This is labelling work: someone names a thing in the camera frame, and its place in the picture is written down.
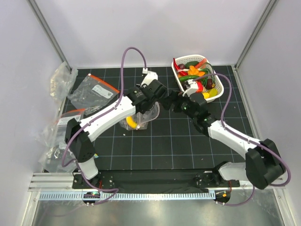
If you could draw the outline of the clear pink-dotted zip bag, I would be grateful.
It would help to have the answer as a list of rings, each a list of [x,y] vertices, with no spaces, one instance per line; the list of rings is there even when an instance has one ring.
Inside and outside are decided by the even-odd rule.
[[[135,130],[147,129],[148,123],[158,118],[159,113],[160,106],[159,103],[156,102],[149,111],[146,111],[145,113],[136,113],[132,115],[133,120],[137,123],[137,128]],[[119,122],[119,125],[128,131],[134,130],[128,126],[126,119],[122,119]]]

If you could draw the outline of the yellow toy banana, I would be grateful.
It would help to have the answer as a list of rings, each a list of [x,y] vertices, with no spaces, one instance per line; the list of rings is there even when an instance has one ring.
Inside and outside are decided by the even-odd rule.
[[[137,123],[133,120],[132,116],[126,117],[126,122],[130,128],[132,128],[132,129],[137,128]]]

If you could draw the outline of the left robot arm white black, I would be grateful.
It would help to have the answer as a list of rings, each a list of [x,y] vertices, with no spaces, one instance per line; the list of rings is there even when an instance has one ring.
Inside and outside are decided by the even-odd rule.
[[[128,89],[116,102],[98,113],[67,123],[66,149],[74,154],[78,169],[83,174],[83,183],[88,188],[95,188],[100,182],[94,161],[93,142],[96,138],[126,117],[151,110],[166,94],[167,88],[160,81],[153,80],[148,85]]]

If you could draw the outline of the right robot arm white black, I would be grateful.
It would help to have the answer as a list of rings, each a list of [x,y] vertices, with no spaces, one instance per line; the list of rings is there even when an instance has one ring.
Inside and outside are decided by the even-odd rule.
[[[247,136],[215,118],[201,93],[184,96],[181,92],[172,92],[159,101],[165,109],[192,118],[197,131],[225,144],[244,158],[245,162],[228,162],[218,167],[218,171],[212,174],[216,186],[224,186],[229,180],[248,180],[256,188],[264,189],[273,186],[274,181],[285,173],[288,179],[291,178],[290,170],[273,141]]]

